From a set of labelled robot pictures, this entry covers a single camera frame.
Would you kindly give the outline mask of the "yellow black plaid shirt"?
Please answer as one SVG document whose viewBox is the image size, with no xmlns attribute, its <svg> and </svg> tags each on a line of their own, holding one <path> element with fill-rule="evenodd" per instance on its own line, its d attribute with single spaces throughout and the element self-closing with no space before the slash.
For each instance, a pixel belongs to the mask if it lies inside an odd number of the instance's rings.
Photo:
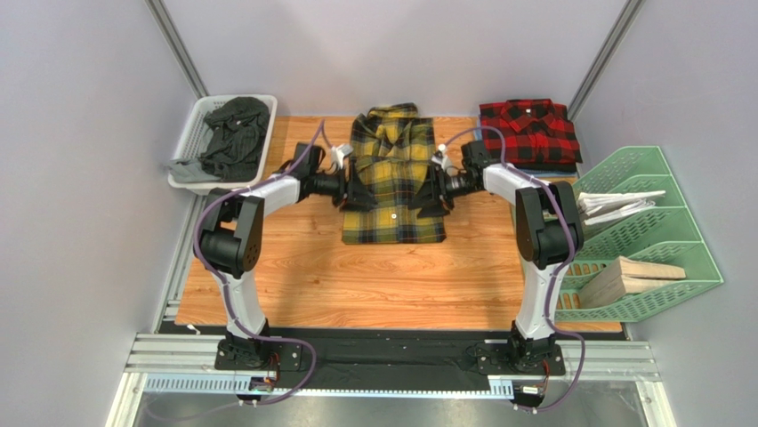
<svg viewBox="0 0 758 427">
<path fill-rule="evenodd" d="M 433 119 L 413 102 L 373 107 L 351 125 L 351 170 L 375 198 L 367 212 L 347 212 L 342 242 L 433 244 L 446 238 L 440 216 L 420 218 L 410 203 L 436 150 Z"/>
</svg>

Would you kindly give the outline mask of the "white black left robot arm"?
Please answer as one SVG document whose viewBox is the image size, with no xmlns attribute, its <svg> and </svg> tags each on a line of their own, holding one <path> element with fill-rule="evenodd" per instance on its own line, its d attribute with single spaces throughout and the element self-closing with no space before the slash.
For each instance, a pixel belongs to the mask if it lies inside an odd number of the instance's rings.
<svg viewBox="0 0 758 427">
<path fill-rule="evenodd" d="M 319 164 L 325 151 L 300 143 L 294 158 L 270 178 L 250 188 L 213 189 L 197 224 L 194 255 L 214 276 L 227 316 L 219 341 L 218 370 L 263 370 L 283 350 L 301 354 L 300 343 L 270 335 L 259 301 L 255 267 L 262 254 L 263 225 L 277 210 L 311 195 L 330 197 L 343 212 L 368 212 L 377 202 L 354 170 L 325 173 Z"/>
</svg>

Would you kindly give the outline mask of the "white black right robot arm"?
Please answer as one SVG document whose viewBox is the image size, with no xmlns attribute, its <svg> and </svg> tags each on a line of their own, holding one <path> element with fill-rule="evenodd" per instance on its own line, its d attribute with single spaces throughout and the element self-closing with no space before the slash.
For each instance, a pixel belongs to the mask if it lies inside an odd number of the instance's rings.
<svg viewBox="0 0 758 427">
<path fill-rule="evenodd" d="M 558 352 L 555 311 L 568 265 L 584 243 L 569 183 L 550 183 L 515 165 L 496 162 L 481 141 L 464 144 L 463 170 L 457 172 L 439 145 L 431 155 L 422 187 L 410 206 L 419 217 L 449 214 L 457 197 L 486 191 L 505 199 L 516 213 L 515 236 L 526 264 L 519 313 L 497 353 L 508 369 L 530 373 Z"/>
</svg>

